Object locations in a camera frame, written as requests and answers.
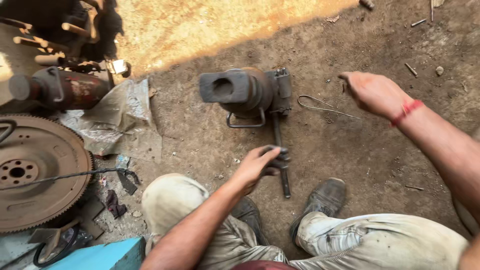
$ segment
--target rusty flywheel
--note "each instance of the rusty flywheel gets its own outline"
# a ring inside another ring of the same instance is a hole
[[[90,152],[72,130],[48,119],[1,115],[17,127],[0,143],[0,187],[89,171]],[[7,124],[0,124],[0,133]],[[0,191],[0,233],[45,223],[70,208],[83,194],[91,175]]]

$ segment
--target hand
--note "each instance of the hand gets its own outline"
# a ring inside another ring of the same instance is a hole
[[[286,167],[280,162],[280,160],[287,160],[284,155],[286,153],[287,149],[277,146],[262,146],[251,150],[229,182],[239,185],[243,195],[249,194],[260,178],[265,175],[278,175],[278,170],[275,168]]]
[[[382,75],[343,72],[338,76],[347,82],[344,91],[350,94],[360,109],[393,120],[402,112],[402,105],[413,99],[396,83]]]

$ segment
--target beige pants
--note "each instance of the beige pants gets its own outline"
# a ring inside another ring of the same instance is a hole
[[[203,186],[186,176],[158,177],[142,198],[148,229],[164,235],[208,196]],[[302,219],[297,237],[313,257],[288,262],[280,248],[258,245],[253,230],[229,215],[199,269],[231,269],[249,260],[274,260],[310,270],[454,270],[468,245],[465,238],[443,225],[399,214],[341,220],[312,212]]]

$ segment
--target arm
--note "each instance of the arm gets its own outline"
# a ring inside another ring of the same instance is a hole
[[[413,99],[381,75],[345,72],[347,92],[357,105],[389,120]],[[412,111],[398,128],[430,159],[455,198],[480,223],[480,144],[426,106]],[[480,268],[480,236],[462,256],[460,269]]]
[[[262,153],[264,147],[250,151],[232,178],[158,242],[141,270],[193,269],[235,204],[253,190],[262,175],[273,172],[266,166],[279,155],[280,148]]]

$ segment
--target work boot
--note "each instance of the work boot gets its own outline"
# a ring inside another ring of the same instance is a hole
[[[244,196],[232,209],[232,216],[245,222],[252,228],[259,245],[267,246],[268,241],[262,232],[260,223],[260,211],[252,199]]]
[[[293,244],[297,245],[295,239],[301,220],[310,212],[322,212],[330,218],[336,217],[343,202],[345,201],[345,182],[337,178],[328,178],[327,181],[317,185],[308,197],[307,206],[297,219],[290,225],[290,236]]]

